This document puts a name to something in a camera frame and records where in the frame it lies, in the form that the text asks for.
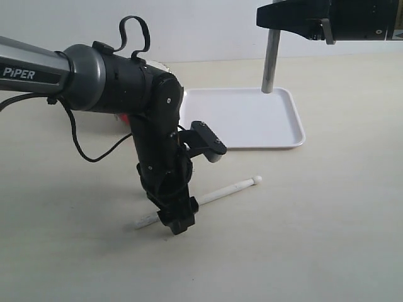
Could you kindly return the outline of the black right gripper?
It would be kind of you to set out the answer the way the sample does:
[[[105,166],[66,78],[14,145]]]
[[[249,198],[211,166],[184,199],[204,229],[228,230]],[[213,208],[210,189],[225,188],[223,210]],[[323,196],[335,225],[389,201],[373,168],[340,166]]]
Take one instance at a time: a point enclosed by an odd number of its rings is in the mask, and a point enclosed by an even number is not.
[[[256,25],[288,31],[328,45],[345,41],[391,41],[395,1],[278,1],[261,6]]]

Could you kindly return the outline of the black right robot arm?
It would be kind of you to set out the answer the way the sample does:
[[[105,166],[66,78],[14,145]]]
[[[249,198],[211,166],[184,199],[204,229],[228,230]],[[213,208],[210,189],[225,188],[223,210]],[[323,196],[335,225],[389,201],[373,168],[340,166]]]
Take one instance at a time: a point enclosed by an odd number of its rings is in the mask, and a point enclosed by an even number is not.
[[[401,0],[289,0],[261,6],[256,25],[328,45],[401,41]]]

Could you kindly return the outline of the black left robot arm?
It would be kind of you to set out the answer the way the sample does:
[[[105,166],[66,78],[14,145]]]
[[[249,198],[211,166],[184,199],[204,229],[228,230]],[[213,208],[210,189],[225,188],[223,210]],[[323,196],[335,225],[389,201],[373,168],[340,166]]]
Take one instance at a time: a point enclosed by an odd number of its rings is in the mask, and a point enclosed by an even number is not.
[[[193,164],[178,131],[183,87],[172,73],[117,56],[101,43],[53,52],[4,37],[1,89],[69,110],[127,115],[140,181],[161,222],[174,234],[194,224]]]

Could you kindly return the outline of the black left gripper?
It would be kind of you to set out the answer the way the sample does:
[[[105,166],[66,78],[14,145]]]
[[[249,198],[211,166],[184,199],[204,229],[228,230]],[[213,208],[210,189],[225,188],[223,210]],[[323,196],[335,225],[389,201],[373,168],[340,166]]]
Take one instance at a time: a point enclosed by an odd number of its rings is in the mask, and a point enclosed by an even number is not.
[[[137,147],[137,172],[147,198],[159,209],[157,216],[179,235],[195,224],[199,204],[190,196],[188,183],[192,177],[192,161],[183,147],[162,149]]]

